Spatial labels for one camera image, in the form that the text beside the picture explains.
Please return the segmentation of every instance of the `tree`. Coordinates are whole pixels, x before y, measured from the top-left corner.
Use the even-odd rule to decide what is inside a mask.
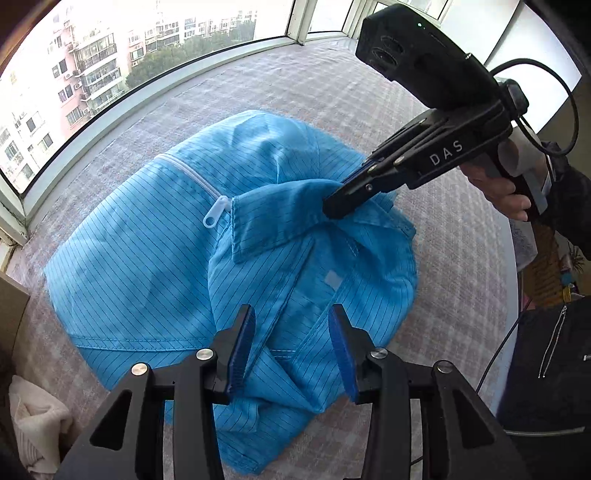
[[[185,40],[182,45],[170,45],[147,53],[140,63],[131,69],[125,83],[130,89],[133,89],[187,61],[252,41],[255,23],[256,21],[241,22],[228,33],[214,32],[209,37],[193,36]]]

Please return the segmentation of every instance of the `cardboard box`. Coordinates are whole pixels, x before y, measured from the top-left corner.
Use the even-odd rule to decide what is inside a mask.
[[[12,355],[14,340],[28,301],[29,292],[26,288],[0,272],[0,349],[9,355]]]

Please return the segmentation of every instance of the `white zipper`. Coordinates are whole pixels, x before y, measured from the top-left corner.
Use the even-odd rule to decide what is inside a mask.
[[[552,336],[550,337],[550,341],[548,342],[548,346],[546,347],[546,351],[544,352],[544,356],[542,357],[542,363],[540,363],[540,371],[538,372],[538,378],[545,378],[546,372],[548,371],[548,367],[550,366],[550,362],[552,361],[552,357],[554,356],[554,351],[556,350],[556,345],[558,345],[558,340],[560,339],[560,332],[562,331],[562,327],[564,325],[564,320],[566,318],[566,305],[562,307],[560,311],[560,315],[558,315],[558,320],[556,321],[556,325],[554,325],[554,330],[552,331]],[[548,363],[546,363],[546,368],[544,368],[544,361],[546,360],[546,355],[548,355],[548,351],[550,350],[550,346],[552,345],[552,341],[554,340],[554,345],[552,346],[552,351],[550,352],[550,356],[548,357]]]
[[[205,190],[211,195],[212,198],[215,199],[213,206],[205,214],[205,217],[203,217],[203,226],[205,228],[214,228],[219,222],[222,213],[230,212],[232,210],[232,199],[219,193],[219,191],[217,191],[207,180],[205,180],[199,173],[189,167],[184,161],[179,160],[170,153],[161,153],[160,155],[156,155],[155,158],[164,160],[174,165],[177,169],[187,174],[190,178],[197,182],[203,188],[203,190]]]
[[[183,171],[193,180],[195,180],[198,184],[203,187],[208,194],[210,194],[215,200],[222,196],[206,179],[204,179],[199,173],[189,167],[184,161],[179,160],[177,157],[171,155],[170,153],[161,153],[160,155],[156,155],[155,159],[159,158],[160,160],[167,161],[177,167],[179,170]]]

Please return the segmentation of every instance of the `blue anti-static jacket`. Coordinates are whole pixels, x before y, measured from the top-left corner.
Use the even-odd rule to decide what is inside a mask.
[[[215,406],[215,422],[222,459],[261,472],[343,392],[329,307],[342,303],[385,346],[413,302],[415,230],[393,195],[343,220],[322,213],[362,160],[315,128],[248,111],[117,188],[45,268],[57,315],[103,385],[139,361],[182,360],[253,305],[245,389]]]

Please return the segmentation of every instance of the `jacket sleeve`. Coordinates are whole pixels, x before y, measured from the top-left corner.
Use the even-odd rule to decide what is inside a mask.
[[[559,150],[554,142],[544,145]],[[538,221],[566,237],[591,259],[591,180],[569,165],[566,157],[551,157],[554,182],[548,208]]]

